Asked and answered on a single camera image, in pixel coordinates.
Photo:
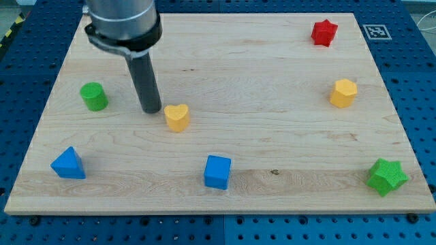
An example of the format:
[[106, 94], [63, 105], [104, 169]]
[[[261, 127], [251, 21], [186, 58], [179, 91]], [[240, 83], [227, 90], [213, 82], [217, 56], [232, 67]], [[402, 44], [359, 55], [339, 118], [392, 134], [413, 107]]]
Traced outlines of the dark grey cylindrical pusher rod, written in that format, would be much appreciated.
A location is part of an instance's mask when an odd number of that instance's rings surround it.
[[149, 53], [127, 61], [142, 111], [154, 114], [161, 109], [161, 99]]

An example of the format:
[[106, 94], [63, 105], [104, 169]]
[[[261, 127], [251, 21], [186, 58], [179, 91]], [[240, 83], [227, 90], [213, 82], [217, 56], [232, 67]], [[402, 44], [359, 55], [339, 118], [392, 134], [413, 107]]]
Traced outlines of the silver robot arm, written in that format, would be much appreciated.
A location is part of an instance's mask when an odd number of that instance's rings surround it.
[[86, 0], [91, 23], [84, 30], [95, 47], [125, 58], [142, 110], [161, 109], [150, 49], [162, 35], [153, 0]]

